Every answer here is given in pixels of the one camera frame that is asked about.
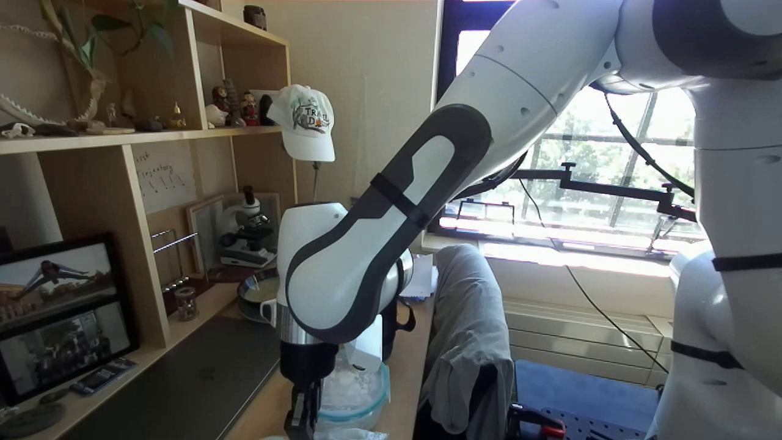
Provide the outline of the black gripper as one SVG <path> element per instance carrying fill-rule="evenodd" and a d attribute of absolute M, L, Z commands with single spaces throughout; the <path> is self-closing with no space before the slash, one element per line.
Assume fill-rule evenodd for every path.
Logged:
<path fill-rule="evenodd" d="M 280 346 L 280 375 L 295 387 L 284 423 L 287 437 L 308 435 L 308 397 L 298 390 L 325 380 L 334 370 L 334 354 L 334 346 Z"/>

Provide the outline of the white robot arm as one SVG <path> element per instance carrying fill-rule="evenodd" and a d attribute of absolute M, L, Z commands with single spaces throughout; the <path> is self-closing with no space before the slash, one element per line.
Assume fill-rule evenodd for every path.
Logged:
<path fill-rule="evenodd" d="M 782 440 L 782 0 L 516 0 L 359 201 L 295 249 L 284 303 L 353 341 L 439 209 L 522 154 L 587 88 L 682 88 L 706 247 L 675 280 L 650 440 Z"/>

